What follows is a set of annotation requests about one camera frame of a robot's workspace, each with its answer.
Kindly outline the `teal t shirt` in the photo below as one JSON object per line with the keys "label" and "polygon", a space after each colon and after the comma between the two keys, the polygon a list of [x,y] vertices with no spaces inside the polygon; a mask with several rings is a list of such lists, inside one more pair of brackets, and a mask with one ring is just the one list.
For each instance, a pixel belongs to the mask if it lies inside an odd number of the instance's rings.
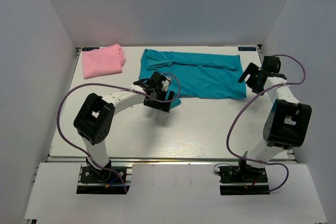
{"label": "teal t shirt", "polygon": [[149,78],[154,71],[171,73],[170,90],[181,93],[171,107],[181,104],[181,98],[234,99],[247,97],[246,85],[239,83],[243,74],[240,55],[199,54],[191,52],[145,49],[141,57],[139,78]]}

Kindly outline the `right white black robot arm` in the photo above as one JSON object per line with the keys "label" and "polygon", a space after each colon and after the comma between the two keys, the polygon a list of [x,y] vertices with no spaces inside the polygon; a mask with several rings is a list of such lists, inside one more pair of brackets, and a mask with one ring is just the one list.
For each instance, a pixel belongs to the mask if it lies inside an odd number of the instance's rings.
{"label": "right white black robot arm", "polygon": [[237,175],[247,182],[277,154],[300,147],[307,133],[312,108],[301,103],[289,89],[294,82],[280,73],[281,55],[265,56],[261,66],[250,63],[238,79],[257,95],[267,94],[272,108],[264,124],[263,139],[239,159]]}

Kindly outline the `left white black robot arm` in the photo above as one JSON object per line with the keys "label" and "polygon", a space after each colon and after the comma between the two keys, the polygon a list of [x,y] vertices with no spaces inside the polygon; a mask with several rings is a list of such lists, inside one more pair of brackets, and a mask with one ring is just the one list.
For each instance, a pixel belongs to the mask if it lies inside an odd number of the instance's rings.
{"label": "left white black robot arm", "polygon": [[171,77],[155,71],[150,78],[137,80],[113,94],[99,96],[91,93],[87,96],[73,124],[85,143],[88,165],[94,167],[93,176],[98,181],[104,182],[111,175],[105,139],[113,117],[137,104],[169,113],[175,99],[175,92],[169,90],[171,84]]}

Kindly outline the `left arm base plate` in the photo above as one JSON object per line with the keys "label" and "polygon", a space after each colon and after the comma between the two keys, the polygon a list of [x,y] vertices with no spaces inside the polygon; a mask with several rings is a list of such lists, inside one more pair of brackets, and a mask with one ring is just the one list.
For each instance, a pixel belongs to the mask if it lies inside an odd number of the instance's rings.
{"label": "left arm base plate", "polygon": [[108,170],[81,166],[77,183],[78,195],[126,195],[131,185],[131,167],[112,167],[118,175]]}

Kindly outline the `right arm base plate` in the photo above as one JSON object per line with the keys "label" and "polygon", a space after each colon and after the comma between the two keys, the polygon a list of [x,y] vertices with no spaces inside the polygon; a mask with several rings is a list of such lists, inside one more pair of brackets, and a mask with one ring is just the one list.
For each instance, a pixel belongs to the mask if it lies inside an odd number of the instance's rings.
{"label": "right arm base plate", "polygon": [[268,177],[263,168],[258,172],[242,170],[227,163],[216,164],[213,168],[219,176],[221,196],[269,195]]}

